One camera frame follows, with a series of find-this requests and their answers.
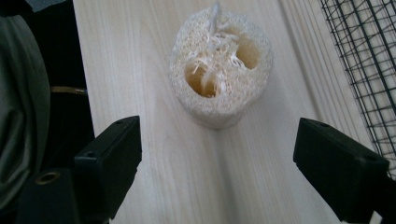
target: loofah hole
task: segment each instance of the loofah hole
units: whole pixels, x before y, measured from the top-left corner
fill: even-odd
[[[206,68],[198,66],[195,71],[193,64],[188,65],[185,70],[185,78],[190,87],[199,95],[212,98],[216,96],[216,83],[214,80],[208,80],[205,85],[202,85],[202,78],[206,73]]]
[[[256,45],[248,39],[245,35],[240,35],[238,50],[236,51],[236,57],[241,60],[245,67],[253,69],[257,66],[260,59],[260,53],[256,48]]]

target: wood grain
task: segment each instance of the wood grain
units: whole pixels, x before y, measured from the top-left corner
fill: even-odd
[[[141,117],[143,161],[113,223],[339,223],[292,162],[300,117],[370,146],[317,1],[219,2],[256,22],[275,58],[258,102],[212,131],[167,72],[179,27],[214,1],[75,1],[95,133]]]

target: wire mesh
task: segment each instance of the wire mesh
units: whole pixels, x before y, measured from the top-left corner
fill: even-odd
[[[373,147],[396,179],[396,1],[319,2]]]

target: loofah sponge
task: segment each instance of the loofah sponge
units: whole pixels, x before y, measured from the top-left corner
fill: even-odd
[[[196,121],[222,129],[234,125],[262,94],[272,63],[263,31],[215,4],[180,28],[169,77],[177,99]]]

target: light wood surface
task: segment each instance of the light wood surface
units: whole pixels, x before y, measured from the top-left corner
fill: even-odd
[[[95,133],[141,117],[143,160],[113,223],[339,223],[292,161],[300,117],[371,147],[318,1],[219,2],[260,25],[275,58],[258,102],[212,131],[167,71],[184,20],[214,1],[75,1]]]

